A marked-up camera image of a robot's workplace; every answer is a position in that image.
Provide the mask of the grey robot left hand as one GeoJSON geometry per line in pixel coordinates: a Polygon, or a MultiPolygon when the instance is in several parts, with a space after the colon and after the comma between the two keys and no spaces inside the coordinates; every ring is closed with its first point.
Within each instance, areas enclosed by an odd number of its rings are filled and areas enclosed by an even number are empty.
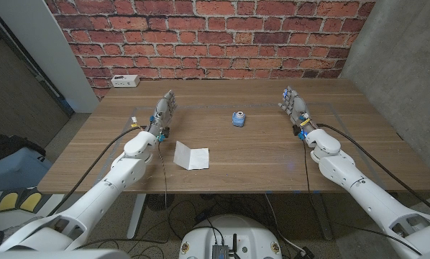
{"type": "Polygon", "coordinates": [[[169,126],[176,108],[175,94],[169,90],[156,104],[150,117],[150,130],[161,130],[169,126]]]}

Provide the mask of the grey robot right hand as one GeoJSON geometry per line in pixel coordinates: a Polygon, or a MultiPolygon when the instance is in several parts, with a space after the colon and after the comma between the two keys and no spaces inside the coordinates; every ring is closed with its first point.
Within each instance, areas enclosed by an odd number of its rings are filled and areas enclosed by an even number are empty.
{"type": "Polygon", "coordinates": [[[305,101],[291,86],[284,89],[282,101],[278,106],[289,116],[293,125],[308,131],[313,128],[311,114],[305,101]]]}

